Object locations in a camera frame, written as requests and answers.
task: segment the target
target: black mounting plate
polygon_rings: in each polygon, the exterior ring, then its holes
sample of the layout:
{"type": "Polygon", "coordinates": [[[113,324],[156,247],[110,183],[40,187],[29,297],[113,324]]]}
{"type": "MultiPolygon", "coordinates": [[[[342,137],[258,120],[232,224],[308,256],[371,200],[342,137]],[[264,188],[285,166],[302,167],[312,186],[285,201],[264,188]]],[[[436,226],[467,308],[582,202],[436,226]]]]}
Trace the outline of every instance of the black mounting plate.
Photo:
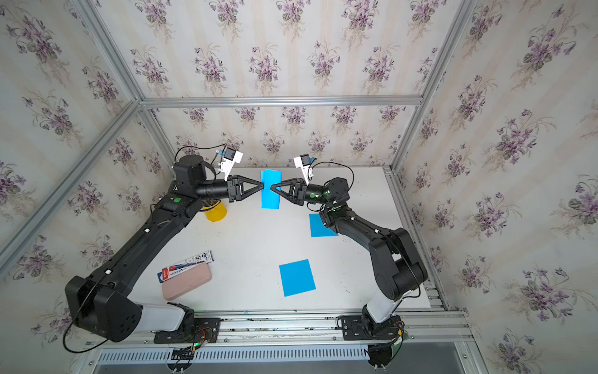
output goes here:
{"type": "Polygon", "coordinates": [[[382,327],[375,335],[366,332],[361,317],[361,315],[342,315],[338,318],[343,330],[343,340],[392,340],[399,332],[393,326],[401,321],[401,317],[397,315],[390,317],[386,321],[388,326],[382,327]]]}
{"type": "MultiPolygon", "coordinates": [[[[194,318],[195,343],[207,339],[206,343],[215,343],[220,330],[220,318],[194,318]]],[[[182,335],[176,332],[159,331],[154,336],[154,344],[193,343],[193,334],[182,335]]]]}

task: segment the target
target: purple flower pattern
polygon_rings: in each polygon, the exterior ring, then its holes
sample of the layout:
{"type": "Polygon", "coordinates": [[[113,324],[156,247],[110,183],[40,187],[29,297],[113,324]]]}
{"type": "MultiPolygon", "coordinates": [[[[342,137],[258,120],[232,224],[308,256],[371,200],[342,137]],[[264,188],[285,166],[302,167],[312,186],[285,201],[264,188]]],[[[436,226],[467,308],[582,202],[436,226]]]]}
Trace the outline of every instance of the purple flower pattern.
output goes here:
{"type": "Polygon", "coordinates": [[[210,8],[218,13],[218,20],[220,21],[220,28],[222,35],[230,34],[230,41],[233,42],[239,37],[241,30],[239,29],[239,22],[237,22],[237,14],[239,13],[239,5],[245,5],[244,0],[216,0],[210,1],[210,8]]]}
{"type": "Polygon", "coordinates": [[[523,60],[517,61],[517,70],[511,76],[520,78],[513,90],[525,89],[528,85],[534,84],[534,77],[541,75],[539,70],[545,64],[561,53],[564,56],[571,53],[577,45],[576,41],[571,40],[572,37],[577,35],[579,29],[587,28],[583,23],[571,24],[578,15],[575,12],[575,3],[570,6],[568,11],[563,11],[563,4],[561,4],[551,13],[546,23],[530,31],[533,34],[527,40],[527,47],[530,51],[523,56],[523,60]]]}
{"type": "Polygon", "coordinates": [[[275,160],[280,156],[280,148],[285,143],[285,140],[280,135],[276,135],[272,131],[264,132],[264,138],[261,141],[266,148],[266,153],[275,160]]]}
{"type": "Polygon", "coordinates": [[[127,139],[120,137],[114,142],[114,148],[108,150],[108,156],[112,158],[114,165],[121,164],[126,174],[137,172],[137,159],[133,158],[134,151],[131,149],[127,139]]]}
{"type": "Polygon", "coordinates": [[[448,164],[444,167],[443,175],[446,176],[446,179],[443,184],[450,184],[452,186],[454,180],[459,175],[469,175],[471,165],[475,165],[475,162],[469,158],[470,153],[470,149],[465,143],[462,143],[455,150],[450,150],[448,164]]]}
{"type": "Polygon", "coordinates": [[[497,192],[494,197],[484,195],[482,201],[475,203],[477,213],[469,213],[465,219],[468,220],[463,231],[468,232],[470,238],[478,238],[484,234],[487,238],[494,233],[502,234],[502,229],[507,226],[507,217],[510,214],[522,217],[519,207],[513,204],[506,204],[502,193],[497,192]]]}
{"type": "Polygon", "coordinates": [[[33,198],[35,188],[25,190],[27,180],[15,174],[15,166],[0,160],[0,217],[7,222],[14,221],[15,215],[28,217],[38,204],[33,198]]]}
{"type": "Polygon", "coordinates": [[[314,78],[316,86],[320,86],[319,89],[323,90],[328,87],[328,83],[331,80],[332,68],[335,63],[340,63],[340,56],[338,55],[338,47],[330,47],[330,45],[323,41],[320,44],[316,41],[313,46],[313,54],[308,57],[309,62],[314,68],[314,78]]]}
{"type": "Polygon", "coordinates": [[[431,25],[430,19],[440,5],[446,5],[447,0],[414,0],[411,1],[411,10],[414,12],[409,22],[409,33],[414,33],[413,40],[423,36],[431,25]]]}
{"type": "Polygon", "coordinates": [[[413,216],[413,221],[411,223],[418,225],[419,227],[423,227],[423,209],[423,204],[421,202],[411,206],[411,214],[413,216]]]}
{"type": "Polygon", "coordinates": [[[160,164],[160,154],[156,151],[145,152],[144,154],[145,169],[153,173],[158,178],[164,178],[164,169],[160,164]]]}
{"type": "Polygon", "coordinates": [[[307,140],[307,145],[310,147],[310,154],[315,157],[322,157],[322,153],[324,153],[328,144],[330,144],[328,135],[323,135],[320,131],[312,131],[307,140]]]}
{"type": "Polygon", "coordinates": [[[259,107],[242,107],[234,109],[234,111],[239,115],[239,121],[241,121],[243,127],[247,126],[249,131],[255,129],[257,126],[255,115],[259,110],[259,107]]]}
{"type": "Polygon", "coordinates": [[[498,0],[485,0],[474,8],[471,16],[472,26],[465,35],[463,48],[468,47],[465,56],[471,56],[478,50],[480,39],[492,26],[498,26],[502,19],[502,3],[498,0]]]}
{"type": "Polygon", "coordinates": [[[19,53],[31,52],[37,58],[37,67],[48,81],[52,81],[50,74],[60,84],[65,85],[70,79],[66,70],[69,65],[58,58],[62,50],[54,41],[54,33],[48,30],[40,19],[20,7],[0,5],[0,15],[7,20],[8,36],[16,40],[19,53]]]}
{"type": "Polygon", "coordinates": [[[486,262],[486,256],[473,257],[469,254],[465,260],[465,267],[459,269],[456,274],[459,280],[459,290],[469,293],[472,288],[480,289],[483,294],[490,292],[490,286],[494,282],[488,276],[490,263],[486,262]]]}
{"type": "Polygon", "coordinates": [[[52,95],[52,92],[45,98],[33,94],[31,98],[22,98],[25,106],[33,112],[33,125],[38,125],[44,130],[52,130],[58,135],[59,140],[72,147],[78,144],[83,147],[83,136],[78,126],[70,121],[66,112],[69,104],[64,99],[52,95]]]}
{"type": "Polygon", "coordinates": [[[385,165],[385,161],[380,159],[378,157],[378,155],[371,155],[370,157],[368,157],[367,161],[364,162],[365,166],[384,166],[385,165]]]}
{"type": "Polygon", "coordinates": [[[388,130],[395,124],[395,119],[400,112],[407,109],[405,105],[381,105],[378,107],[380,112],[380,127],[382,130],[388,130]]]}
{"type": "Polygon", "coordinates": [[[278,61],[272,55],[272,50],[276,49],[275,44],[266,44],[262,49],[252,47],[253,56],[249,60],[249,72],[255,73],[255,89],[260,90],[262,96],[270,96],[272,89],[276,88],[274,81],[278,80],[278,61]]]}
{"type": "Polygon", "coordinates": [[[285,130],[291,136],[298,135],[299,131],[303,129],[302,123],[305,123],[305,116],[307,109],[305,107],[283,107],[281,117],[286,119],[285,130]]]}
{"type": "Polygon", "coordinates": [[[88,77],[87,88],[91,90],[94,99],[103,99],[108,114],[116,115],[121,111],[123,101],[117,98],[118,89],[114,86],[114,79],[98,67],[99,59],[100,57],[96,57],[91,61],[91,68],[85,66],[82,69],[83,74],[88,77]]]}
{"type": "Polygon", "coordinates": [[[465,128],[465,121],[472,122],[475,114],[482,112],[482,107],[486,103],[488,90],[494,89],[497,85],[494,79],[483,81],[482,77],[476,75],[473,83],[465,86],[465,90],[459,94],[461,105],[453,111],[453,121],[450,128],[458,131],[465,128]]]}
{"type": "Polygon", "coordinates": [[[598,305],[594,302],[596,298],[592,294],[567,287],[570,278],[562,268],[555,269],[552,277],[548,277],[548,271],[541,268],[524,270],[523,276],[527,284],[517,281],[507,284],[505,288],[510,291],[503,301],[511,302],[514,305],[512,310],[517,314],[525,314],[530,322],[533,317],[542,322],[555,318],[564,324],[573,315],[573,307],[580,299],[588,310],[598,311],[598,305]]]}
{"type": "Polygon", "coordinates": [[[567,237],[575,233],[583,238],[581,229],[593,234],[592,225],[598,220],[598,175],[591,177],[582,174],[578,178],[584,180],[575,186],[577,197],[570,199],[567,204],[561,200],[560,209],[550,215],[566,220],[561,226],[552,227],[553,230],[560,231],[567,237]]]}
{"type": "Polygon", "coordinates": [[[438,48],[432,48],[432,52],[430,52],[430,57],[426,57],[425,60],[421,61],[422,65],[420,66],[417,72],[421,74],[422,77],[418,79],[418,81],[415,83],[415,86],[413,87],[414,91],[420,92],[424,88],[426,80],[428,79],[428,74],[430,73],[430,70],[434,65],[434,58],[436,57],[437,51],[438,48]]]}
{"type": "Polygon", "coordinates": [[[168,96],[170,87],[166,86],[169,82],[166,73],[168,70],[162,63],[154,57],[155,47],[145,46],[143,50],[131,49],[131,54],[134,56],[132,60],[135,74],[145,77],[145,85],[148,90],[156,93],[161,98],[168,96]]]}
{"type": "Polygon", "coordinates": [[[79,251],[84,259],[87,259],[87,268],[93,269],[102,266],[112,256],[114,251],[110,245],[108,235],[99,235],[96,240],[83,243],[84,249],[79,251]]]}
{"type": "Polygon", "coordinates": [[[399,180],[399,184],[401,185],[401,188],[404,190],[407,187],[405,168],[401,168],[401,171],[399,171],[399,174],[396,176],[396,178],[399,180]]]}
{"type": "Polygon", "coordinates": [[[433,135],[438,134],[438,126],[440,122],[438,122],[438,113],[434,111],[434,108],[430,109],[430,112],[423,118],[422,127],[419,129],[419,145],[418,147],[423,147],[428,142],[428,139],[431,138],[433,135]]]}
{"type": "Polygon", "coordinates": [[[373,142],[374,139],[371,135],[366,134],[364,131],[356,131],[353,138],[349,141],[351,154],[358,159],[361,158],[364,155],[365,149],[373,142]]]}
{"type": "Polygon", "coordinates": [[[428,249],[428,253],[430,254],[432,265],[437,272],[442,272],[444,266],[450,268],[449,262],[447,261],[447,258],[441,254],[442,251],[440,250],[439,246],[436,246],[436,248],[430,247],[430,249],[428,249]]]}
{"type": "Polygon", "coordinates": [[[205,115],[207,111],[207,108],[183,109],[183,113],[189,116],[189,122],[193,124],[193,127],[198,128],[201,131],[204,131],[208,126],[208,122],[205,120],[205,115]]]}
{"type": "Polygon", "coordinates": [[[415,191],[413,193],[418,194],[420,193],[424,187],[430,188],[433,177],[430,174],[430,166],[427,162],[423,163],[422,166],[417,168],[417,175],[415,177],[415,181],[413,182],[413,187],[415,191]]]}
{"type": "Polygon", "coordinates": [[[366,62],[363,72],[368,74],[362,87],[368,95],[375,95],[381,88],[384,88],[382,82],[387,81],[390,72],[395,69],[395,61],[392,59],[392,51],[396,49],[394,44],[389,45],[382,50],[380,47],[374,47],[374,57],[370,56],[366,62]]]}
{"type": "Polygon", "coordinates": [[[292,40],[299,37],[303,31],[301,28],[301,15],[306,5],[311,5],[312,0],[278,0],[276,7],[282,11],[283,33],[290,32],[292,40]]]}
{"type": "Polygon", "coordinates": [[[135,7],[143,14],[145,19],[149,22],[149,27],[154,32],[154,35],[164,35],[164,41],[172,39],[172,31],[170,30],[170,23],[166,21],[166,6],[171,6],[170,0],[165,2],[162,0],[142,0],[135,3],[135,7]]]}
{"type": "Polygon", "coordinates": [[[350,20],[349,25],[343,31],[343,41],[349,43],[349,50],[360,47],[364,39],[366,29],[374,26],[374,16],[378,14],[377,0],[344,0],[345,9],[342,17],[350,20]]]}
{"type": "Polygon", "coordinates": [[[203,75],[203,86],[210,91],[212,96],[221,96],[224,90],[222,82],[226,80],[223,62],[216,55],[220,49],[219,45],[210,44],[204,51],[202,48],[195,48],[195,72],[203,75]]]}
{"type": "Polygon", "coordinates": [[[231,132],[223,132],[221,134],[221,143],[226,143],[228,148],[232,148],[236,151],[241,149],[241,145],[243,145],[243,140],[239,135],[233,135],[231,132]]]}
{"type": "Polygon", "coordinates": [[[533,347],[534,338],[528,335],[518,337],[510,329],[502,336],[502,342],[489,347],[495,355],[489,361],[496,369],[508,369],[518,374],[543,374],[539,365],[541,354],[533,347]]]}
{"type": "Polygon", "coordinates": [[[506,126],[497,130],[498,135],[501,136],[501,141],[490,145],[484,152],[487,158],[483,167],[489,166],[491,171],[498,169],[507,171],[505,169],[507,161],[515,165],[520,156],[527,154],[529,157],[532,148],[536,145],[540,126],[546,129],[549,126],[556,128],[554,123],[548,121],[549,119],[550,117],[543,117],[532,120],[532,112],[527,109],[521,112],[518,123],[516,118],[510,119],[506,126]]]}
{"type": "Polygon", "coordinates": [[[336,131],[337,135],[344,134],[345,131],[350,129],[349,124],[353,123],[354,117],[357,115],[357,108],[346,106],[346,107],[334,107],[330,117],[335,118],[335,122],[332,124],[332,130],[336,131]]]}
{"type": "Polygon", "coordinates": [[[97,220],[106,222],[108,215],[107,201],[103,200],[104,195],[97,190],[97,184],[91,181],[85,181],[80,184],[73,197],[66,201],[67,207],[72,209],[75,217],[81,213],[86,212],[87,218],[93,223],[97,224],[97,220]]]}
{"type": "Polygon", "coordinates": [[[250,166],[252,168],[267,168],[268,164],[264,160],[250,156],[247,158],[247,164],[245,166],[250,166]]]}
{"type": "Polygon", "coordinates": [[[454,204],[451,199],[445,200],[445,202],[438,202],[436,207],[436,213],[430,220],[432,227],[430,231],[439,233],[443,227],[448,227],[450,230],[454,228],[454,222],[459,221],[457,216],[453,213],[454,204]]]}
{"type": "Polygon", "coordinates": [[[56,258],[48,254],[48,250],[45,249],[46,244],[44,242],[47,238],[43,235],[38,235],[35,238],[35,244],[32,248],[25,252],[23,256],[17,261],[14,268],[9,272],[9,275],[13,276],[14,280],[24,279],[26,275],[31,278],[36,278],[35,283],[46,281],[52,282],[50,277],[54,273],[63,275],[65,262],[64,256],[56,258]]]}
{"type": "MultiPolygon", "coordinates": [[[[197,147],[197,143],[193,141],[193,135],[192,134],[186,134],[186,135],[176,135],[175,136],[176,139],[176,149],[180,149],[182,147],[188,147],[188,146],[193,146],[193,147],[197,147]]],[[[183,148],[182,152],[186,155],[189,156],[190,154],[199,154],[199,150],[196,148],[183,148]]]]}
{"type": "MultiPolygon", "coordinates": [[[[38,317],[39,323],[29,329],[35,335],[41,335],[41,346],[57,341],[71,324],[71,312],[64,301],[56,301],[54,309],[38,317]]],[[[77,336],[79,328],[75,325],[66,334],[66,341],[77,336]]]]}
{"type": "Polygon", "coordinates": [[[139,187],[129,186],[126,190],[121,188],[117,196],[124,211],[132,211],[140,217],[145,214],[145,204],[139,197],[139,187]]]}

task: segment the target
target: white table surface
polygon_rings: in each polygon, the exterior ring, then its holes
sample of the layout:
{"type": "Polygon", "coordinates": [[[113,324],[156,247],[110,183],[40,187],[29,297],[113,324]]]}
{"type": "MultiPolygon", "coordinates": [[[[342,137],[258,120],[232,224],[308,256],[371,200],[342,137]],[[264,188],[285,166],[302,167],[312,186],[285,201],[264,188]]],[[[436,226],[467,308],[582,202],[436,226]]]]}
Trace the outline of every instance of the white table surface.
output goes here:
{"type": "MultiPolygon", "coordinates": [[[[282,179],[301,177],[299,169],[279,168],[282,179]]],[[[388,229],[402,227],[382,168],[354,168],[348,205],[361,217],[388,229]]],[[[233,168],[232,174],[260,180],[260,169],[233,168]]],[[[313,182],[347,178],[346,168],[318,166],[313,182]]],[[[261,193],[229,203],[226,217],[213,223],[198,213],[164,246],[129,295],[139,303],[163,304],[157,273],[170,264],[211,250],[212,280],[173,302],[196,311],[339,310],[362,308],[377,289],[369,252],[344,235],[312,238],[306,206],[280,199],[280,209],[261,209],[261,193]],[[309,259],[316,290],[285,297],[279,265],[309,259]]],[[[310,205],[311,209],[319,205],[310,205]]],[[[430,308],[422,296],[401,308],[430,308]]]]}

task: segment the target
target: blue paper square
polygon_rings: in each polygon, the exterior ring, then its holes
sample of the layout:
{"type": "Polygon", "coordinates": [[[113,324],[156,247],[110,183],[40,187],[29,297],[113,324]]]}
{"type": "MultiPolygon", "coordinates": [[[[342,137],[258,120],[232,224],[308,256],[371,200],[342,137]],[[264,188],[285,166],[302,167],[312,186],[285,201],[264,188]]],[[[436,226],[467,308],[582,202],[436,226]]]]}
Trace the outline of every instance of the blue paper square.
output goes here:
{"type": "Polygon", "coordinates": [[[280,196],[270,190],[270,186],[282,181],[282,171],[262,170],[261,181],[264,183],[262,192],[262,209],[278,209],[280,207],[280,196]]]}
{"type": "Polygon", "coordinates": [[[309,227],[312,230],[312,238],[318,238],[320,236],[338,236],[336,232],[324,226],[319,214],[309,215],[309,227]]]}
{"type": "Polygon", "coordinates": [[[285,297],[316,289],[309,260],[280,265],[280,278],[285,297]]]}

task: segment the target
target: aluminum frame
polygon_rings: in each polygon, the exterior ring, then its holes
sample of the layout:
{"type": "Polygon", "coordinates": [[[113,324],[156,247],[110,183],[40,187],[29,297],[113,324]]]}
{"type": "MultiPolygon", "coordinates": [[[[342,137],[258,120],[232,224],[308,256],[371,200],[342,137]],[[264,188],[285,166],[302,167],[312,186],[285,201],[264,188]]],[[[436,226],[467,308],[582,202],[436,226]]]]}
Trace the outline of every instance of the aluminum frame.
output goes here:
{"type": "Polygon", "coordinates": [[[245,98],[146,98],[144,108],[334,107],[342,105],[420,105],[420,95],[267,96],[245,98]]]}
{"type": "Polygon", "coordinates": [[[93,165],[105,154],[114,139],[135,116],[138,108],[138,100],[129,102],[125,109],[104,130],[96,143],[77,160],[71,171],[31,215],[17,234],[10,239],[7,246],[0,252],[0,278],[4,278],[8,271],[13,268],[15,263],[27,250],[29,243],[37,232],[60,209],[75,187],[85,178],[93,165]]]}
{"type": "Polygon", "coordinates": [[[432,71],[428,75],[428,82],[426,82],[426,85],[423,89],[422,104],[416,108],[414,116],[407,125],[405,137],[399,144],[399,149],[397,149],[395,157],[390,164],[392,169],[395,171],[400,168],[407,156],[407,151],[411,147],[413,138],[417,133],[416,130],[419,127],[419,124],[422,121],[425,113],[427,112],[428,106],[432,102],[432,97],[434,96],[434,93],[436,92],[436,89],[438,88],[438,85],[440,84],[440,81],[447,70],[449,62],[451,61],[451,57],[453,56],[453,52],[457,47],[461,36],[463,35],[465,27],[469,22],[477,2],[478,0],[462,0],[459,4],[457,13],[453,18],[453,22],[448,30],[448,34],[444,39],[443,46],[440,48],[438,60],[436,60],[436,63],[432,67],[432,71]]]}

